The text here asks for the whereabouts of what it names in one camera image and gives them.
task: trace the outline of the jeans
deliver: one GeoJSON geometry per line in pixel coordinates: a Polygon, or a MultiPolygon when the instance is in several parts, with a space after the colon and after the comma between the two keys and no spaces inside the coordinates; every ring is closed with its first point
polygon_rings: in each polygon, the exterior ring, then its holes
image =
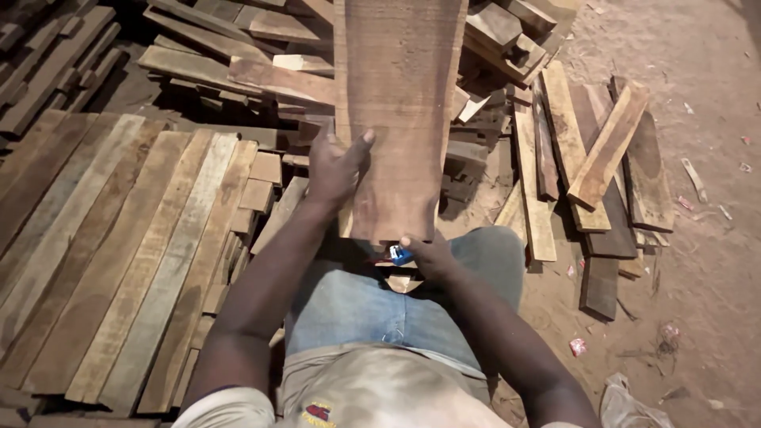
{"type": "MultiPolygon", "coordinates": [[[[523,289],[524,243],[512,230],[478,228],[452,239],[450,245],[455,259],[517,310],[523,289]]],[[[356,267],[363,258],[366,262],[367,253],[358,247],[344,252],[353,254],[355,263],[318,260],[318,253],[304,274],[285,319],[286,356],[318,347],[381,341],[434,351],[486,372],[483,360],[489,358],[479,351],[444,290],[425,281],[408,294],[396,293],[374,265],[356,267]]]]}

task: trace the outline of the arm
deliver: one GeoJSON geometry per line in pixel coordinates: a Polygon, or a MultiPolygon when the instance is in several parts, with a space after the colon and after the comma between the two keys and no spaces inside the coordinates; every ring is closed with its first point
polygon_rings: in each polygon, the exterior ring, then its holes
{"type": "Polygon", "coordinates": [[[600,426],[594,409],[544,340],[494,289],[457,262],[441,234],[431,244],[403,238],[426,279],[446,289],[476,339],[490,351],[499,373],[521,396],[533,427],[550,422],[600,426]]]}
{"type": "Polygon", "coordinates": [[[230,385],[267,394],[269,340],[290,309],[328,225],[353,194],[374,134],[366,132],[343,155],[336,153],[334,141],[333,125],[323,126],[310,152],[307,196],[231,285],[199,354],[183,410],[230,385]]]}

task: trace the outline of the dirt floor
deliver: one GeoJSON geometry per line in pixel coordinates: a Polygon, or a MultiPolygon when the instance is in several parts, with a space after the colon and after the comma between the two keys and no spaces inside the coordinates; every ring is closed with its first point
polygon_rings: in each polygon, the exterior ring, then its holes
{"type": "MultiPolygon", "coordinates": [[[[753,308],[761,305],[761,293],[753,289],[759,280],[753,265],[761,262],[761,3],[595,1],[582,6],[573,34],[559,58],[574,83],[599,84],[621,74],[651,89],[671,192],[696,208],[688,212],[675,204],[679,215],[669,237],[671,247],[657,263],[655,256],[646,256],[648,275],[619,281],[621,302],[638,320],[631,321],[619,307],[616,320],[603,324],[578,310],[581,248],[563,239],[557,213],[564,205],[559,204],[553,215],[558,261],[545,264],[541,274],[526,276],[520,313],[582,383],[595,406],[605,379],[621,372],[635,398],[668,412],[676,426],[759,426],[761,317],[753,308]],[[741,136],[749,136],[750,145],[741,136]],[[680,163],[684,157],[700,173],[708,204],[698,203],[680,163]],[[741,162],[756,170],[742,172],[741,162]],[[718,205],[733,219],[727,220],[718,205]],[[572,276],[566,274],[569,266],[575,270],[572,276]],[[678,349],[657,353],[658,332],[667,323],[680,331],[678,349]],[[568,348],[576,337],[588,347],[578,358],[568,348]],[[658,403],[679,387],[689,397],[658,403]]],[[[150,105],[158,84],[148,82],[135,64],[144,48],[125,48],[132,54],[127,73],[100,107],[163,117],[175,129],[189,129],[189,121],[178,113],[150,105]]],[[[446,236],[462,235],[494,219],[507,196],[497,181],[499,158],[499,150],[489,156],[475,200],[450,207],[457,217],[444,216],[439,222],[446,236]]],[[[493,405],[518,426],[523,413],[515,397],[501,385],[493,405]]]]}

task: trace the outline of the plastic bag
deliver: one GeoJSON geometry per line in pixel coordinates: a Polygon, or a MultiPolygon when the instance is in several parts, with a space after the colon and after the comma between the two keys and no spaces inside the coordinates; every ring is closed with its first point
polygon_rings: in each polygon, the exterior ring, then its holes
{"type": "Polygon", "coordinates": [[[600,406],[603,428],[673,428],[668,414],[647,407],[629,393],[629,380],[621,373],[605,379],[605,394],[600,406]]]}

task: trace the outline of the person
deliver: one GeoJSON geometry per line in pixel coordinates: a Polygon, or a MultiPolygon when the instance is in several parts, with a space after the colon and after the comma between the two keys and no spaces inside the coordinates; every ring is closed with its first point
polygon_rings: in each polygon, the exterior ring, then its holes
{"type": "Polygon", "coordinates": [[[410,294],[391,291],[366,259],[357,270],[315,260],[374,138],[368,130],[341,153],[333,126],[320,131],[307,195],[231,285],[174,428],[505,427],[487,407],[497,372],[531,427],[599,427],[581,386],[516,313],[524,245],[509,228],[403,237],[425,276],[410,294]],[[284,319],[276,423],[269,341],[284,319]]]}

